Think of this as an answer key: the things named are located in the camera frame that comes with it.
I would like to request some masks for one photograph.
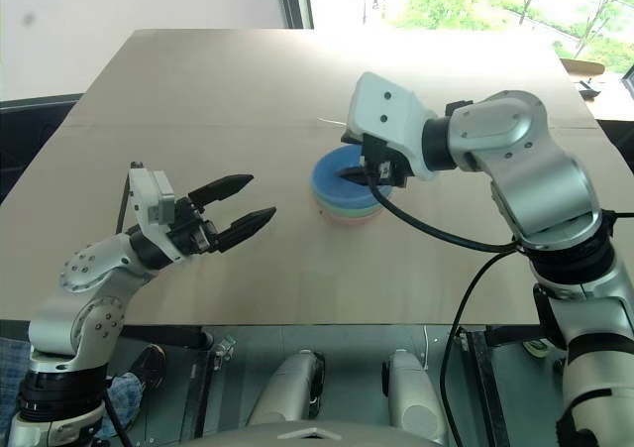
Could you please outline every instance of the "person's leg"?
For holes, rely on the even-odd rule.
[[[108,396],[121,425],[128,427],[136,419],[141,409],[144,390],[144,384],[132,373],[126,373],[112,379],[112,386],[108,388]],[[101,429],[97,432],[96,437],[107,439],[115,435],[117,433],[110,417],[108,414],[104,414]]]
[[[0,338],[0,439],[8,438],[11,419],[17,412],[20,382],[29,370],[31,345]]]
[[[165,351],[158,345],[150,345],[135,360],[128,373],[113,378],[108,395],[121,425],[128,428],[134,422],[141,409],[145,390],[158,388],[165,372]],[[104,440],[115,435],[117,434],[112,421],[108,414],[105,414],[96,437]]]

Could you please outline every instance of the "shoe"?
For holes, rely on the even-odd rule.
[[[155,390],[165,379],[167,356],[159,345],[149,345],[128,370],[139,378],[147,390]]]

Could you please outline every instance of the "blue bowl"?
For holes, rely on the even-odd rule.
[[[361,147],[347,145],[324,156],[310,176],[310,185],[315,194],[333,206],[347,209],[361,209],[375,206],[378,201],[367,186],[361,186],[338,177],[337,173],[345,168],[359,165]],[[378,190],[385,197],[392,191],[391,186],[380,186]]]

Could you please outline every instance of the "gray floor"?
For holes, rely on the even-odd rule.
[[[424,351],[423,327],[414,325],[234,326],[206,330],[217,340],[229,334],[238,344],[234,358],[212,379],[205,436],[245,425],[269,376],[286,356],[303,348],[321,351],[326,356],[326,384],[319,419],[387,425],[381,362],[399,348],[416,354]],[[428,326],[429,374],[435,386],[447,333],[446,326]],[[16,333],[5,326],[0,335]],[[125,372],[144,346],[143,342],[121,339],[110,366],[111,374]],[[472,371],[460,346],[457,344],[455,348],[448,377],[450,402],[465,445],[484,447],[487,442]],[[146,396],[141,413],[129,430],[137,447],[172,445],[181,438],[196,354],[180,348],[166,349],[165,383]],[[560,355],[554,352],[546,360],[537,360],[519,345],[493,351],[493,367],[513,447],[557,445],[555,421],[562,411],[561,379],[552,372],[552,362]],[[113,439],[112,445],[120,444]]]

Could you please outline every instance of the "white wall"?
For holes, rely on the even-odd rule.
[[[84,92],[143,28],[283,28],[281,0],[0,0],[0,100]]]

